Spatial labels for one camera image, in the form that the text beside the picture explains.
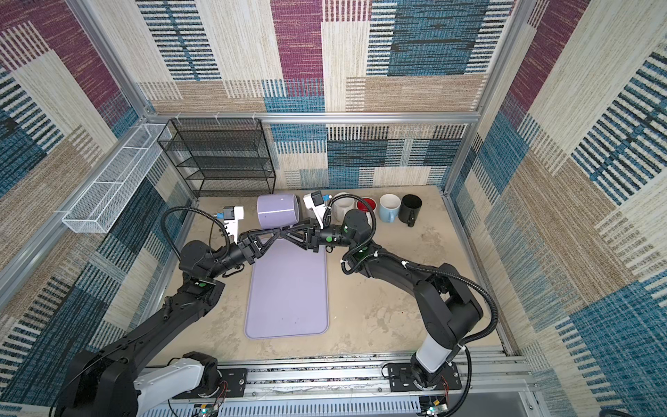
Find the purple ceramic mug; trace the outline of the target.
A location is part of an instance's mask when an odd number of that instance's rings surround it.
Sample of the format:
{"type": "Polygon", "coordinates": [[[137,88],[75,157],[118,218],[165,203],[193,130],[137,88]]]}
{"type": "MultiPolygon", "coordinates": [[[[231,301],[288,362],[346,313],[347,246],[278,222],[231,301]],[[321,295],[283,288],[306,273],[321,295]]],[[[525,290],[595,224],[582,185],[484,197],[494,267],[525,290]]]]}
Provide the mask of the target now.
{"type": "Polygon", "coordinates": [[[292,226],[300,222],[300,206],[294,194],[269,194],[257,199],[259,224],[264,229],[292,226]]]}

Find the white patterned mug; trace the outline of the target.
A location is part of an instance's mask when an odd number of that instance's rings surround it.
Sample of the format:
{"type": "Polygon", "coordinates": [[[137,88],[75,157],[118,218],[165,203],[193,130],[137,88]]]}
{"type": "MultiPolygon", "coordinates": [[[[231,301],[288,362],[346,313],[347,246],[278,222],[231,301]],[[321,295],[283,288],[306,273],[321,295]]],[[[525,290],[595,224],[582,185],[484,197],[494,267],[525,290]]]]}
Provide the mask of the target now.
{"type": "Polygon", "coordinates": [[[340,192],[335,195],[332,203],[332,211],[335,222],[343,223],[345,215],[350,210],[353,210],[356,205],[356,200],[354,198],[348,197],[347,192],[340,192]]]}

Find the white ceramic mug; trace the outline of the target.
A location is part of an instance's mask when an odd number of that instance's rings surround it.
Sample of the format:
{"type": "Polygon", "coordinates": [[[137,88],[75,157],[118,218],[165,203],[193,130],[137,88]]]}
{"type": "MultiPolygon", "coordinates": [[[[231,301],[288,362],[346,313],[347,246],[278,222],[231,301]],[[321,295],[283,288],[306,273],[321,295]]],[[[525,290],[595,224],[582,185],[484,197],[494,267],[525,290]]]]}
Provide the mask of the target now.
{"type": "Polygon", "coordinates": [[[363,203],[362,202],[356,203],[356,208],[365,214],[368,224],[373,225],[372,214],[375,214],[376,211],[377,207],[376,201],[371,197],[363,197],[362,200],[363,203]]]}

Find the light blue mug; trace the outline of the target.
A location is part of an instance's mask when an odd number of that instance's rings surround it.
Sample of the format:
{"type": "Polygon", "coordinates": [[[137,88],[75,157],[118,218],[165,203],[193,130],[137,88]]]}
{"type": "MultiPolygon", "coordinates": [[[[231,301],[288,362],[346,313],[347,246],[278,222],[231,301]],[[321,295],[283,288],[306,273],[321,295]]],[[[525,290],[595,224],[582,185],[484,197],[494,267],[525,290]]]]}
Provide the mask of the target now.
{"type": "Polygon", "coordinates": [[[395,194],[385,194],[379,201],[380,220],[385,223],[393,223],[399,215],[401,198],[395,194]]]}

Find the black ceramic mug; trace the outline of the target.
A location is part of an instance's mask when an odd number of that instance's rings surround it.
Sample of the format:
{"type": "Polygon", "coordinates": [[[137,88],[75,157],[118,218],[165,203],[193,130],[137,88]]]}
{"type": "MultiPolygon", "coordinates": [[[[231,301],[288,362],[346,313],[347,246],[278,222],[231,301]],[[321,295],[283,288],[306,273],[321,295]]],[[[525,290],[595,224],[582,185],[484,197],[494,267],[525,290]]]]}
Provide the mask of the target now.
{"type": "Polygon", "coordinates": [[[416,195],[408,194],[401,199],[399,220],[412,228],[422,208],[422,199],[416,195]]]}

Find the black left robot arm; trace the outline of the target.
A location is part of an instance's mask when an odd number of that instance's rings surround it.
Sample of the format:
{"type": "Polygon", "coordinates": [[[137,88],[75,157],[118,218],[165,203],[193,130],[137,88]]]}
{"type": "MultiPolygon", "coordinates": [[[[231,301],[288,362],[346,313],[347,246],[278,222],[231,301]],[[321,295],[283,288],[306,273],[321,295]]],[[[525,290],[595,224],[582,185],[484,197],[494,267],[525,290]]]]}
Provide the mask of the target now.
{"type": "Polygon", "coordinates": [[[252,264],[284,234],[284,229],[250,230],[218,250],[202,241],[186,243],[181,251],[183,284],[175,295],[125,337],[96,353],[77,354],[49,414],[139,416],[156,406],[147,389],[135,385],[142,370],[177,335],[215,307],[225,287],[219,276],[252,264]]]}

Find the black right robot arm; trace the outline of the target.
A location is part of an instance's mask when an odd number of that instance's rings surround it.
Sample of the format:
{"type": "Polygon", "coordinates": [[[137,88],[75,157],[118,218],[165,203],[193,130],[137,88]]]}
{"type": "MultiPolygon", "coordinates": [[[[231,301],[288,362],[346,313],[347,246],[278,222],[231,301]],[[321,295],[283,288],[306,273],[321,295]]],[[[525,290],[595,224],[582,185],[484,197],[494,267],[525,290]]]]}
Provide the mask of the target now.
{"type": "Polygon", "coordinates": [[[281,237],[314,252],[320,246],[347,247],[341,259],[345,274],[380,279],[415,298],[427,338],[411,359],[411,372],[418,389],[432,389],[467,343],[495,330],[497,306],[484,288],[450,264],[436,268],[388,252],[373,241],[376,226],[368,214],[351,210],[341,225],[300,222],[283,228],[281,237]]]}

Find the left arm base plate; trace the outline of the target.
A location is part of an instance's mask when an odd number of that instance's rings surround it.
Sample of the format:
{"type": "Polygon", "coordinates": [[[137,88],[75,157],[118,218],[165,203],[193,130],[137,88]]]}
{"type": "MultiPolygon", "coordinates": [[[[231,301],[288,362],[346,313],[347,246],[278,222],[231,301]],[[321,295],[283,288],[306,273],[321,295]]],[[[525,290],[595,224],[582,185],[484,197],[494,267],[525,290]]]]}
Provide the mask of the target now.
{"type": "Polygon", "coordinates": [[[215,391],[212,398],[227,401],[229,398],[241,398],[245,394],[248,378],[247,368],[219,368],[215,379],[215,391]]]}

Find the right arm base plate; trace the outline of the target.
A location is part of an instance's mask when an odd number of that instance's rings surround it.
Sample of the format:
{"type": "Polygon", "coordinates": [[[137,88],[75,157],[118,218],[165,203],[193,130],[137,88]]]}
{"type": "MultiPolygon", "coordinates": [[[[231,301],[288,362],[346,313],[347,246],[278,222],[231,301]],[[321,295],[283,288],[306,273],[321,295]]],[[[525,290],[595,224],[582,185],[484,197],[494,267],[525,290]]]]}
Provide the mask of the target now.
{"type": "Polygon", "coordinates": [[[391,392],[442,391],[462,388],[458,368],[445,366],[439,376],[428,387],[420,385],[413,373],[413,366],[406,362],[389,362],[382,366],[380,373],[388,380],[391,392]]]}

